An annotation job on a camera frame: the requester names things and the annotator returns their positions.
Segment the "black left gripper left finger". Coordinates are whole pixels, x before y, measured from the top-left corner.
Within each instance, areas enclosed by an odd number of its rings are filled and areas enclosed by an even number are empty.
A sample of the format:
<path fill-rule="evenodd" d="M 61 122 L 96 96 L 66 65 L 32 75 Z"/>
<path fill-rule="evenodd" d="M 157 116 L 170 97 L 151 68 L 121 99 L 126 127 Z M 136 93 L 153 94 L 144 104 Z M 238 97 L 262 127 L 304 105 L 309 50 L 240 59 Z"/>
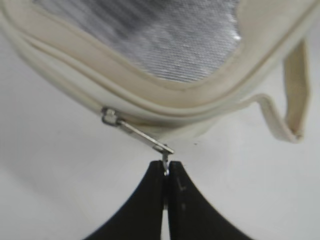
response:
<path fill-rule="evenodd" d="M 150 162 L 142 180 L 122 207 L 87 240 L 160 240 L 164 210 L 164 167 Z"/>

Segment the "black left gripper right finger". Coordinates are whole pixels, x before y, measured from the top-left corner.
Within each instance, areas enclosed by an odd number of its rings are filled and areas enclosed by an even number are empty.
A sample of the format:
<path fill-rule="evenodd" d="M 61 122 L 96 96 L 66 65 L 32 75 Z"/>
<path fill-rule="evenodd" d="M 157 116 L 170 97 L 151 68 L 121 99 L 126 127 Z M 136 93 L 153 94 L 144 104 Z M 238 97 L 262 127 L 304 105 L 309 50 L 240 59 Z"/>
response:
<path fill-rule="evenodd" d="M 201 194 L 182 163 L 169 164 L 167 210 L 171 240 L 250 240 Z"/>

